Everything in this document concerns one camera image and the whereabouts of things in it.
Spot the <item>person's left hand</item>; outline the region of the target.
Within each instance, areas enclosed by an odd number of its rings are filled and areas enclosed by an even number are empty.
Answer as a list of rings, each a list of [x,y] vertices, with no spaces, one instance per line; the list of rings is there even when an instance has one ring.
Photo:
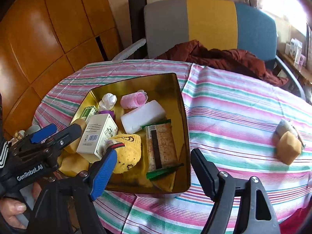
[[[31,190],[32,206],[36,203],[42,188],[38,182],[34,182]],[[27,205],[23,202],[12,198],[1,198],[1,214],[4,220],[12,227],[18,229],[26,229],[27,227],[19,221],[17,215],[23,214],[27,209]]]

